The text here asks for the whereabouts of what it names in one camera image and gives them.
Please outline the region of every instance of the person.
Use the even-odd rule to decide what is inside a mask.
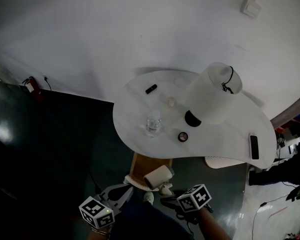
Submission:
[[[143,203],[136,195],[115,217],[115,224],[109,235],[91,232],[88,240],[193,240],[194,238],[177,221],[153,207],[154,194],[146,192]],[[211,214],[203,207],[194,211],[205,240],[230,240]],[[109,227],[100,229],[108,233]]]
[[[250,186],[264,186],[279,182],[300,185],[300,150],[288,161],[272,166],[268,171],[256,173],[254,170],[251,170],[248,174],[248,184]]]

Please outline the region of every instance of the white wall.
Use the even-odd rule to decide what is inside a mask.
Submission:
[[[0,60],[14,77],[114,101],[148,68],[232,65],[273,118],[300,97],[300,0],[0,0]]]

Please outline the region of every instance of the dark floor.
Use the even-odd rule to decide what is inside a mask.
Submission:
[[[18,199],[0,190],[0,231],[5,237],[85,239],[89,227],[78,220],[78,206],[95,195],[88,168],[101,189],[119,184],[133,151],[116,133],[112,103],[50,91],[43,95],[45,102],[38,103],[26,89],[0,82],[0,187]],[[172,167],[172,189],[204,183],[213,216],[233,237],[246,165],[210,169],[201,157],[191,157],[174,159]],[[158,196],[154,206],[175,217]],[[4,230],[7,226],[14,230]],[[45,228],[39,236],[38,227]],[[191,228],[195,239],[203,239],[197,226]]]

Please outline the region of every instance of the bracelet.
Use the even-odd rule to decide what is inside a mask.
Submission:
[[[92,230],[93,232],[95,232],[95,233],[98,233],[98,234],[102,235],[102,236],[106,236],[106,237],[108,236],[108,233],[107,233],[107,232],[101,231],[101,230],[96,229],[96,228],[94,228],[94,227],[91,227],[91,230]]]

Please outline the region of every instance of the white sneaker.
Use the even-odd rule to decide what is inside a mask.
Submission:
[[[143,196],[143,201],[149,202],[151,205],[154,204],[154,200],[155,200],[155,196],[154,193],[152,193],[151,191],[146,192]]]

